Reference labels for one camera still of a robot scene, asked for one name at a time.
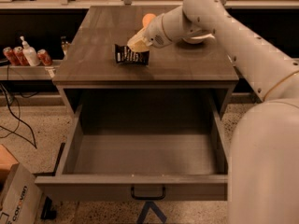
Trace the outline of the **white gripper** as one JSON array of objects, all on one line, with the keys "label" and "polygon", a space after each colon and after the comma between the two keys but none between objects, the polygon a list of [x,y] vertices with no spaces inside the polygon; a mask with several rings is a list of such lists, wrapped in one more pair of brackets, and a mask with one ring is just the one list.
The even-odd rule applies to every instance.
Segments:
[{"label": "white gripper", "polygon": [[146,52],[149,50],[148,46],[163,48],[171,44],[164,32],[163,16],[156,16],[146,28],[142,28],[128,40],[127,46],[132,52]]}]

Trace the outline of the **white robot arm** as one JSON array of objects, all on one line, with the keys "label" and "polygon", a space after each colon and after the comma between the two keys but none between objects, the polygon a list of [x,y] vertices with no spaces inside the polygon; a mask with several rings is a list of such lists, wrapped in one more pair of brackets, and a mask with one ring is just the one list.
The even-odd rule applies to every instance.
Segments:
[{"label": "white robot arm", "polygon": [[295,61],[231,17],[220,0],[183,0],[128,42],[162,48],[213,34],[261,102],[238,122],[228,154],[229,224],[299,224],[299,72]]}]

